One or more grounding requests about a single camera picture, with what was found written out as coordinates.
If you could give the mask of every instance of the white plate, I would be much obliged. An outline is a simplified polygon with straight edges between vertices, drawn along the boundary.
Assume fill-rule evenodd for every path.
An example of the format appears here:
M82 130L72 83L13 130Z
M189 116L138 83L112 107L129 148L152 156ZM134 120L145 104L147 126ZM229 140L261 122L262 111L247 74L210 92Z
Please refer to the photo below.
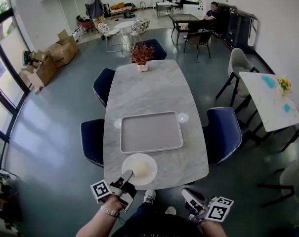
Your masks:
M131 184L134 184L134 185L138 185L138 186L146 185L146 184L149 184L150 182L152 182L157 175L158 168L157 168L157 164L156 164L155 160L146 154L134 154L134 155L127 157L122 165L122 174L124 174L126 171L131 169L132 163L135 160L143 160L143 161L147 162L148 174L146 176L141 176L141 177L136 177L133 174L128 182L130 182Z

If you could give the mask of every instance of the person in gray jacket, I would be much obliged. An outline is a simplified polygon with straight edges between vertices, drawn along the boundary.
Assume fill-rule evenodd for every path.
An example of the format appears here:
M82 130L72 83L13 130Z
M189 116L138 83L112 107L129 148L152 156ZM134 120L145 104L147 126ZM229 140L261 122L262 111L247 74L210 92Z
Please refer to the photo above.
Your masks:
M99 23L106 23L104 18L104 7L101 0L86 0L85 2L85 13L94 22L96 28L98 28Z

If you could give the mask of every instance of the green floor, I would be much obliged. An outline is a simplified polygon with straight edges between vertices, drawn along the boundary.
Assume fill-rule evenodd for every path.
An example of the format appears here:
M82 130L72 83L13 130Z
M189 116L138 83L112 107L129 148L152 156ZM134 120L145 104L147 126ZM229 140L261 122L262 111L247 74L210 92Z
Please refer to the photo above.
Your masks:
M200 48L196 63L196 47L188 44L183 54L184 39L179 45L171 39L172 29L149 30L143 39L158 39L180 66L195 99L202 125L207 125L206 110L228 106L233 89L228 87L218 101L215 96L228 79L230 50L219 40L210 45L212 59L206 47ZM253 55L249 60L262 72L267 70ZM80 124L103 118L105 110L92 90L92 83L103 68L116 69L130 63L127 52L108 53L105 41L93 40L80 45L74 60L60 69L51 83L38 95L31 93L18 117L6 158L6 168L19 180L23 221L18 225L26 237L74 236L97 212L90 185L103 179L103 169L92 164L82 154ZM234 107L242 101L236 97ZM251 102L238 114L241 120L255 110ZM260 122L257 115L251 125ZM237 150L219 166L210 168L207 177L192 188L206 196L224 196L235 200L230 215L223 223L228 236L263 237L289 236L299 221L299 204L289 199L280 204L261 208L260 204L278 196L278 192L260 190L258 182L267 179L277 168L293 159L299 160L299 139L279 153L293 133L271 136L263 145L252 141ZM173 205L180 216L187 217L182 187L158 190L155 204L158 212ZM144 192L138 192L127 219L142 203Z

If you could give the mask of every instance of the gray tray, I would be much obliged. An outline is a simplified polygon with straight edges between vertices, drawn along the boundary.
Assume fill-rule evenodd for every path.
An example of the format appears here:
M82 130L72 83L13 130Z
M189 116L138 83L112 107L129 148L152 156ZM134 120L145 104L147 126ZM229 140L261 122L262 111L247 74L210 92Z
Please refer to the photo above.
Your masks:
M123 154L150 153L179 149L183 146L176 112L163 112L122 118Z

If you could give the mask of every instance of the white sneaker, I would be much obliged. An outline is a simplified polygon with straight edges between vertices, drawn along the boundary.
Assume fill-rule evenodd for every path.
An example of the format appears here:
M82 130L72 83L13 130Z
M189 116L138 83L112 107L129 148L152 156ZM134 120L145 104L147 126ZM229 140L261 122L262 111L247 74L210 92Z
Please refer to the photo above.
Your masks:
M156 197L155 190L147 190L144 196L144 203L154 203L154 199Z
M165 211L165 214L176 215L177 211L173 206L169 206Z

